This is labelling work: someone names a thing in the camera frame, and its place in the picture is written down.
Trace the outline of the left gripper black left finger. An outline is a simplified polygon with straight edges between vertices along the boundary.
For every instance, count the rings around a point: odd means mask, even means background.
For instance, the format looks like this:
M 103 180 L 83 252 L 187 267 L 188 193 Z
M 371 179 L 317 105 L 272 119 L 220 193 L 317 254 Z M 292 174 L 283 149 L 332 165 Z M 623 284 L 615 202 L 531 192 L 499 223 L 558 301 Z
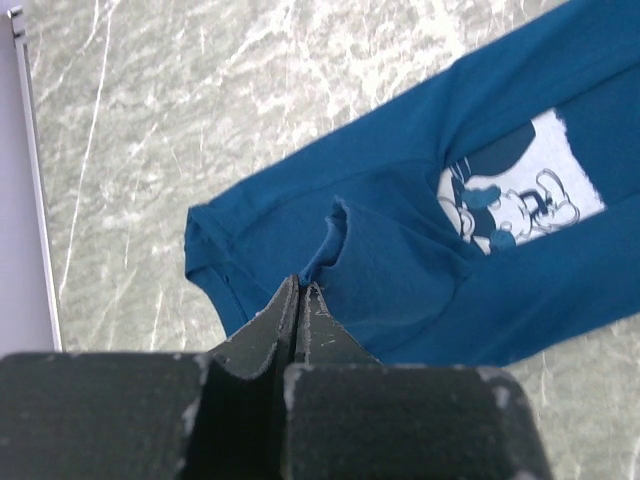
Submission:
M 300 289 L 205 353 L 1 361 L 5 479 L 276 479 Z

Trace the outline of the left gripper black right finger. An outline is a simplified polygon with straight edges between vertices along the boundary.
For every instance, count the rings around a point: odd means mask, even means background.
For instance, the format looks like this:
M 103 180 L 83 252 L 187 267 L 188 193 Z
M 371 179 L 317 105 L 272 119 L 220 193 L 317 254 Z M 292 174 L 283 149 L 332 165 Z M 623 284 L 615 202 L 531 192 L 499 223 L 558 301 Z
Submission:
M 549 479 L 529 400 L 495 367 L 386 366 L 301 299 L 284 374 L 288 479 Z

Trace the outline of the blue cartoon print t-shirt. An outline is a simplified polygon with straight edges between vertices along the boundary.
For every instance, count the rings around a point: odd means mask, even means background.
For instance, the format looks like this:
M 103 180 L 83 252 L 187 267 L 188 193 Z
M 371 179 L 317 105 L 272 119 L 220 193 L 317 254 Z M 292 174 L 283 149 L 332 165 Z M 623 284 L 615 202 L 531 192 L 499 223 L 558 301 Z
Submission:
M 297 274 L 388 363 L 504 366 L 639 310 L 639 5 L 570 1 L 190 208 L 227 333 Z

